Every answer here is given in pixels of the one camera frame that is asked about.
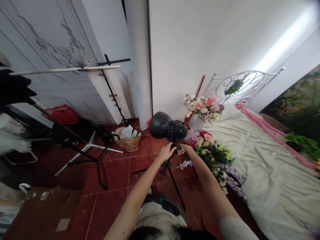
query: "ornate white door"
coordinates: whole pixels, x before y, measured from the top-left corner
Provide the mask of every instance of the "ornate white door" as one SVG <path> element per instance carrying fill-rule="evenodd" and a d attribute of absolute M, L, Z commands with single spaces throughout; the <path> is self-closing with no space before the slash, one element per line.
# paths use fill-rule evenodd
<path fill-rule="evenodd" d="M 1 0 L 0 48 L 11 70 L 32 71 L 69 67 L 69 62 L 102 62 L 103 55 L 81 1 Z M 30 89 L 47 108 L 67 104 L 97 124 L 114 120 L 85 73 L 26 76 Z"/>

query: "person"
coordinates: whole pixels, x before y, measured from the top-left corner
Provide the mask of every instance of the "person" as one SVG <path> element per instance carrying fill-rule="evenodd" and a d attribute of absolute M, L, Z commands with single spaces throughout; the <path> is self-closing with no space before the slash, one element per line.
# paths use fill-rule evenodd
<path fill-rule="evenodd" d="M 205 228 L 204 230 L 187 228 L 181 211 L 180 214 L 173 214 L 172 211 L 167 211 L 167 207 L 162 206 L 161 202 L 151 201 L 141 208 L 161 164 L 176 149 L 175 147 L 170 150 L 171 145 L 172 143 L 169 143 L 162 148 L 159 156 L 133 187 L 104 240 L 216 239 Z M 257 236 L 240 218 L 204 161 L 191 146 L 185 144 L 180 146 L 178 155 L 184 152 L 189 155 L 213 209 L 213 216 L 219 222 L 222 238 L 224 240 L 257 240 Z"/>

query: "tropical leaf backdrop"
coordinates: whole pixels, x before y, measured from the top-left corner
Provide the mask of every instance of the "tropical leaf backdrop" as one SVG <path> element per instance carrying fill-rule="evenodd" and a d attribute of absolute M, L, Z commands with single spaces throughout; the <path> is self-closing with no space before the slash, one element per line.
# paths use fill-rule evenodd
<path fill-rule="evenodd" d="M 320 146 L 320 64 L 261 112 Z"/>

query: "red tile floor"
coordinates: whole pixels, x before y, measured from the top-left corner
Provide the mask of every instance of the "red tile floor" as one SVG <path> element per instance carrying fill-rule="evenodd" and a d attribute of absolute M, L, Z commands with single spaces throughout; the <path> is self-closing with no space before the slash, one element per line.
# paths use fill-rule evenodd
<path fill-rule="evenodd" d="M 138 121 L 132 124 L 135 127 L 140 126 Z M 107 131 L 112 131 L 116 127 L 115 125 L 105 126 Z M 33 173 L 32 184 L 34 186 L 55 187 L 60 185 L 62 188 L 83 190 L 69 239 L 101 240 L 142 175 L 142 173 L 137 175 L 132 175 L 132 173 L 148 168 L 167 143 L 166 139 L 152 138 L 150 131 L 145 130 L 142 132 L 139 149 L 136 152 L 122 154 L 112 151 L 105 152 L 100 158 L 100 171 L 102 181 L 108 185 L 107 191 L 98 183 L 94 163 L 66 168 L 60 175 L 54 177 L 54 174 L 75 155 L 71 149 L 61 149 L 54 143 L 51 144 L 50 149 L 43 150 L 37 163 L 29 164 L 27 167 Z M 103 142 L 96 137 L 95 144 L 103 145 Z M 121 150 L 116 144 L 113 144 L 111 148 Z M 100 151 L 100 149 L 91 148 L 87 152 L 92 156 L 98 156 Z M 186 211 L 183 211 L 182 214 L 187 225 L 193 229 L 202 229 L 200 221 L 202 217 L 205 228 L 221 239 L 217 222 L 211 214 L 211 207 L 196 173 L 189 169 L 176 168 L 182 161 L 183 156 L 174 156 L 171 160 L 171 170 L 186 206 Z M 160 173 L 156 175 L 152 183 L 155 195 L 166 194 L 170 199 L 179 203 L 182 209 L 178 195 L 169 179 L 169 175 L 163 176 Z M 229 192 L 228 197 L 243 220 L 260 239 L 266 239 L 253 220 L 245 202 L 231 189 Z"/>

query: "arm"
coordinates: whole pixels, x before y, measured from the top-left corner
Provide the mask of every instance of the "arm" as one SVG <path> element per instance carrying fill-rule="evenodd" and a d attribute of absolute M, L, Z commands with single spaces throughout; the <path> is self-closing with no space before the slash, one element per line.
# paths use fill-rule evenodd
<path fill-rule="evenodd" d="M 170 150 L 171 145 L 172 143 L 169 143 L 167 146 L 162 148 L 159 156 L 154 160 L 153 164 L 133 187 L 119 215 L 113 222 L 111 228 L 107 232 L 107 235 L 104 237 L 104 240 L 125 240 L 130 237 L 136 226 L 142 203 L 150 189 L 157 171 L 161 164 L 166 161 L 176 149 L 173 148 Z"/>
<path fill-rule="evenodd" d="M 241 219 L 237 211 L 227 199 L 224 192 L 221 190 L 218 181 L 213 176 L 212 172 L 204 163 L 204 161 L 196 154 L 191 146 L 186 144 L 181 144 L 180 146 L 182 150 L 178 151 L 178 154 L 187 152 L 189 155 L 194 169 L 199 176 L 203 190 L 209 198 L 213 209 L 213 214 L 218 222 L 225 217 L 235 217 Z"/>

